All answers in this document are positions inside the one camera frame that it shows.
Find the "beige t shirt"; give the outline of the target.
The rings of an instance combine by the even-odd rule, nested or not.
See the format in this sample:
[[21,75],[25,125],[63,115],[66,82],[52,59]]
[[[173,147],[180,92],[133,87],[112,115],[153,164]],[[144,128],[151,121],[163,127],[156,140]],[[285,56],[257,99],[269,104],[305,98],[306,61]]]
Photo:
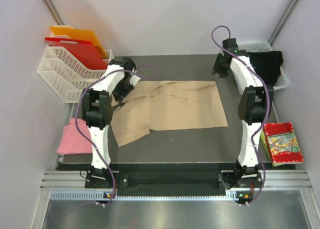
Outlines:
[[141,81],[113,113],[111,128],[119,147],[151,131],[227,127],[225,111],[214,81]]

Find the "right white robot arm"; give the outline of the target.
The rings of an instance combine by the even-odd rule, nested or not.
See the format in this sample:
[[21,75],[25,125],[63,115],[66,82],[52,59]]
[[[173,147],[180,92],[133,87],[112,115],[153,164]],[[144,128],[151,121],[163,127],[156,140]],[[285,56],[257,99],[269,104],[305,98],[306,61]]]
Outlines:
[[212,72],[221,78],[233,75],[241,94],[237,111],[242,123],[242,141],[230,184],[260,187],[263,177],[259,172],[259,139],[270,115],[274,89],[255,72],[248,53],[239,49],[235,38],[223,40],[220,49],[222,52],[218,54]]

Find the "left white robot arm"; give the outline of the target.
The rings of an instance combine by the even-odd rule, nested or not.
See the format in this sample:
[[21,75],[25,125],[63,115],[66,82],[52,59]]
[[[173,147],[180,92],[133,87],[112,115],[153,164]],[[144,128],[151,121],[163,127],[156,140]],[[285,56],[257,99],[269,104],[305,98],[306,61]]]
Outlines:
[[121,101],[141,80],[137,67],[130,57],[112,59],[106,72],[81,96],[81,116],[89,130],[92,145],[92,162],[86,176],[86,188],[112,188],[115,184],[110,169],[108,130],[113,118],[112,98]]

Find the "white mesh laundry basket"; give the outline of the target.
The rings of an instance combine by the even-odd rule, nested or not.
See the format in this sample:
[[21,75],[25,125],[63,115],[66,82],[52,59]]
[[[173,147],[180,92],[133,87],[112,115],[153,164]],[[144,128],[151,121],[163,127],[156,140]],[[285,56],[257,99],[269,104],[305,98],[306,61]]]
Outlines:
[[[247,51],[247,53],[275,51],[272,49],[271,45],[266,41],[239,42],[237,45],[239,50],[245,50]],[[280,72],[281,75],[279,76],[275,86],[273,86],[274,90],[284,89],[289,86],[290,82],[282,68],[282,65],[280,67]]]

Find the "black t shirt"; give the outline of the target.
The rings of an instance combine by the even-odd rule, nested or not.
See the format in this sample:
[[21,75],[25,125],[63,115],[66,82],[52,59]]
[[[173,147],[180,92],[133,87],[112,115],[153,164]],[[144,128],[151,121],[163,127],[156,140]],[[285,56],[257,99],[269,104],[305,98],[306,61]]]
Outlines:
[[275,86],[281,75],[284,62],[281,51],[249,52],[250,63],[254,71],[263,79],[267,86]]

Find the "white perforated file organizer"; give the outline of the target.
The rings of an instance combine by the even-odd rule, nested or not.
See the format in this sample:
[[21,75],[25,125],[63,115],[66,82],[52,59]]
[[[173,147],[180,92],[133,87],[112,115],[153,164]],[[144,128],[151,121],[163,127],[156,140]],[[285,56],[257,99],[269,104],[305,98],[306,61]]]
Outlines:
[[64,103],[73,104],[105,70],[88,69],[64,47],[48,46],[37,73]]

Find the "red plastic folder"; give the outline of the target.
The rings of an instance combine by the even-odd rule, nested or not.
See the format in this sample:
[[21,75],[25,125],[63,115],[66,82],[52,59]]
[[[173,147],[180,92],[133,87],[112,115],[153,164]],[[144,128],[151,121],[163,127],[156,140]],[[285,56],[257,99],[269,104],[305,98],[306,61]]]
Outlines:
[[45,37],[44,39],[50,46],[65,48],[89,70],[107,69],[107,65],[90,41],[61,37]]

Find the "pink folded t shirt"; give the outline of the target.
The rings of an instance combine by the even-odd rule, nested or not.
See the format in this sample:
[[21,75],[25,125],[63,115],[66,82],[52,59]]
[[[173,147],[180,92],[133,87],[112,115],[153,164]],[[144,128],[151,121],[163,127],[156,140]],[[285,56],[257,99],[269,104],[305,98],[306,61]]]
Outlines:
[[63,128],[57,154],[92,154],[92,144],[78,132],[74,118]]

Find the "orange plastic folder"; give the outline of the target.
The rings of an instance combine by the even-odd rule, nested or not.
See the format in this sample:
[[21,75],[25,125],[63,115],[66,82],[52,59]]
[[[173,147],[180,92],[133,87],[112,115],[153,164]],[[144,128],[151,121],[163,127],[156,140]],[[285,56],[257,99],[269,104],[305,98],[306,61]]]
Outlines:
[[108,54],[105,52],[102,44],[100,43],[98,37],[93,30],[76,29],[70,26],[50,26],[50,30],[55,36],[68,36],[73,40],[88,41],[93,44],[93,46],[98,51],[102,59],[107,59]]

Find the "colourful picture book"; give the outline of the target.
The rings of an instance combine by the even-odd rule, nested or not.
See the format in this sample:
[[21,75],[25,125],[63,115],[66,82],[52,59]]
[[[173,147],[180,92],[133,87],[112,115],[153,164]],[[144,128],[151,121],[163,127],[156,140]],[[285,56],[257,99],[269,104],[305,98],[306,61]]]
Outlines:
[[305,162],[291,122],[266,123],[260,143],[273,167]]

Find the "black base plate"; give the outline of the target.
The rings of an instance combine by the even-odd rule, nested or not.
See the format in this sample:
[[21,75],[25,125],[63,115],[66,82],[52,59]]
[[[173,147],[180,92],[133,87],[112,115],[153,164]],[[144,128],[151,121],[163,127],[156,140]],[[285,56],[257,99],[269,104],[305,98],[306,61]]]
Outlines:
[[248,188],[260,185],[261,177],[236,179],[233,172],[217,171],[129,171],[117,172],[114,179],[110,175],[105,177],[87,175],[86,188],[115,188],[127,194],[132,191],[161,192],[182,188],[209,188],[229,190],[233,187]]

